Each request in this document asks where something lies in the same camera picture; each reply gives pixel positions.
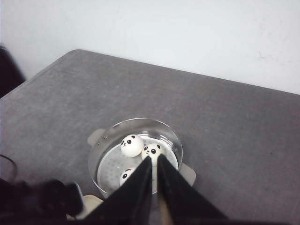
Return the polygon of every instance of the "white wall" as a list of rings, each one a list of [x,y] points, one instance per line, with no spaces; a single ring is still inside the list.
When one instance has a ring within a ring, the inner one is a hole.
[[[2,0],[27,78],[82,48],[300,94],[299,0]]]

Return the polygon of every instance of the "gray table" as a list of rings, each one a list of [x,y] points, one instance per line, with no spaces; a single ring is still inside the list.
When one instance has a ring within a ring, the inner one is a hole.
[[[1,151],[18,179],[98,195],[87,137],[149,117],[179,134],[195,189],[227,216],[300,223],[299,95],[74,50],[0,103]]]

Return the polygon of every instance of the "white ball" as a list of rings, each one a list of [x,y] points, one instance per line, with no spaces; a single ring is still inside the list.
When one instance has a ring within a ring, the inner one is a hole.
[[[158,165],[158,156],[160,154],[165,155],[165,149],[157,144],[157,143],[151,143],[145,146],[145,148],[142,151],[142,159],[144,160],[147,156],[150,156],[152,166]]]
[[[126,169],[120,176],[120,186],[122,186],[125,181],[130,177],[130,175],[135,171],[135,167]]]
[[[136,157],[144,147],[144,141],[139,135],[128,135],[121,142],[121,151],[129,158]]]

